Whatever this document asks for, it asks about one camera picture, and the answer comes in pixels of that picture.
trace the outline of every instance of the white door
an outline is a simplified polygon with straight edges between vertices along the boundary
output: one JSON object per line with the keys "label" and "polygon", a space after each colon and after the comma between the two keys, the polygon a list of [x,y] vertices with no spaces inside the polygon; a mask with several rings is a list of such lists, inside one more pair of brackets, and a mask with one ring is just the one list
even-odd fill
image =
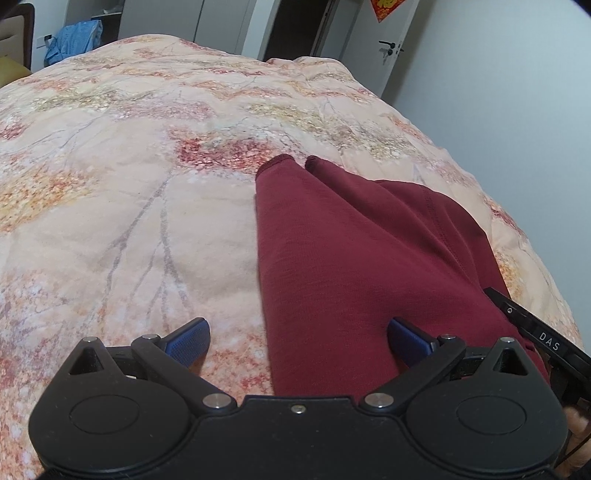
{"label": "white door", "polygon": [[125,0],[119,39],[160,33],[193,41],[203,0]]}
{"label": "white door", "polygon": [[[418,0],[405,0],[378,23],[371,1],[362,0],[340,61],[377,96],[382,96],[386,88],[417,5]],[[394,44],[394,48],[380,41]]]}

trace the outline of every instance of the blue finger pad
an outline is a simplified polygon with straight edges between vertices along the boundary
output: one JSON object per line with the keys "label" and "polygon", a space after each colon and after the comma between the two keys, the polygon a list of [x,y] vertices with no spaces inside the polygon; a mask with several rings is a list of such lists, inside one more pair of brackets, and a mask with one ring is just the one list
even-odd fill
{"label": "blue finger pad", "polygon": [[209,325],[202,320],[176,338],[167,338],[164,351],[180,364],[190,367],[197,358],[207,352],[209,341]]}
{"label": "blue finger pad", "polygon": [[392,353],[409,367],[433,353],[429,342],[408,330],[396,319],[390,320],[388,324],[388,343]]}

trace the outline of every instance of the metal screw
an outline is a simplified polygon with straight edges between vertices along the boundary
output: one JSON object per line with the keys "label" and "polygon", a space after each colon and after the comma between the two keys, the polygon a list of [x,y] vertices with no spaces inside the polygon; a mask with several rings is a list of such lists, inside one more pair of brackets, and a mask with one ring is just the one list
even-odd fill
{"label": "metal screw", "polygon": [[394,403],[394,398],[392,395],[388,395],[387,393],[370,393],[367,395],[367,397],[365,397],[365,403],[371,407],[385,408]]}
{"label": "metal screw", "polygon": [[203,397],[203,405],[209,408],[225,408],[232,403],[232,397],[225,393],[210,393]]}
{"label": "metal screw", "polygon": [[303,405],[293,405],[291,411],[296,415],[301,415],[306,411],[306,407]]}

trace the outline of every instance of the door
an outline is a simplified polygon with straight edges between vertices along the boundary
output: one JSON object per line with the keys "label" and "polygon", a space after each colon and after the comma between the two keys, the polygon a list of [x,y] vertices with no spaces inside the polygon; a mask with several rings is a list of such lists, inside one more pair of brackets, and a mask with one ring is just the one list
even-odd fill
{"label": "door", "polygon": [[241,53],[255,3],[255,0],[205,0],[195,43]]}
{"label": "door", "polygon": [[[340,61],[361,85],[377,96],[382,96],[386,88],[417,4],[418,0],[405,0],[378,23],[370,0],[362,2]],[[392,43],[394,47],[380,41]]]}
{"label": "door", "polygon": [[125,0],[119,39],[160,33],[193,41],[203,0]]}
{"label": "door", "polygon": [[328,29],[322,38],[320,57],[340,60],[343,56],[349,30],[359,12],[361,0],[338,0],[329,19]]}

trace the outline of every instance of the floral bedspread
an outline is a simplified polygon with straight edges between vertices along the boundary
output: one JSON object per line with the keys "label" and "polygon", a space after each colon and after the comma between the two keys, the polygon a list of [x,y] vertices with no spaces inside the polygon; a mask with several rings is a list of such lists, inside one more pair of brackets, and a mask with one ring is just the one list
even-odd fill
{"label": "floral bedspread", "polygon": [[513,297],[581,345],[525,233],[338,61],[130,38],[0,90],[1,479],[39,473],[28,415],[83,336],[128,345],[204,316],[202,375],[239,400],[272,393],[254,174],[279,153],[454,198]]}

